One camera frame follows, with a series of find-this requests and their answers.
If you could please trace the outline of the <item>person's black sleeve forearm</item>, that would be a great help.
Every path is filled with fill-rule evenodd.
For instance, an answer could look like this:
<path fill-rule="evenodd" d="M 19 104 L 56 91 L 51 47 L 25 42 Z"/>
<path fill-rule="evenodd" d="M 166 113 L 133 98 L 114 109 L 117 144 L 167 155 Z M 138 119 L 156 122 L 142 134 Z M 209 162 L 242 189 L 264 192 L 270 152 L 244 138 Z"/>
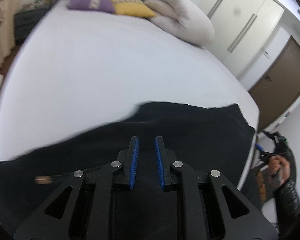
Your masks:
<path fill-rule="evenodd" d="M 278 223 L 290 223 L 300 213 L 300 198 L 296 190 L 296 164 L 292 150 L 290 155 L 290 178 L 279 185 L 273 193 Z"/>

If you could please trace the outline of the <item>person's right hand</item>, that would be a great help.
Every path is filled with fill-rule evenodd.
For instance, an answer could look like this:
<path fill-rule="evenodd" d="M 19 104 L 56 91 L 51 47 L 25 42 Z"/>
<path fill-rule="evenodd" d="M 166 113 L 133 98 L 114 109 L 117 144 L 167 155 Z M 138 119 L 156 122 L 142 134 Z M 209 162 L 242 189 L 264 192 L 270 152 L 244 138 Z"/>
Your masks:
<path fill-rule="evenodd" d="M 280 185 L 290 178 L 290 163 L 281 155 L 270 157 L 268 169 L 272 177 L 278 177 Z"/>

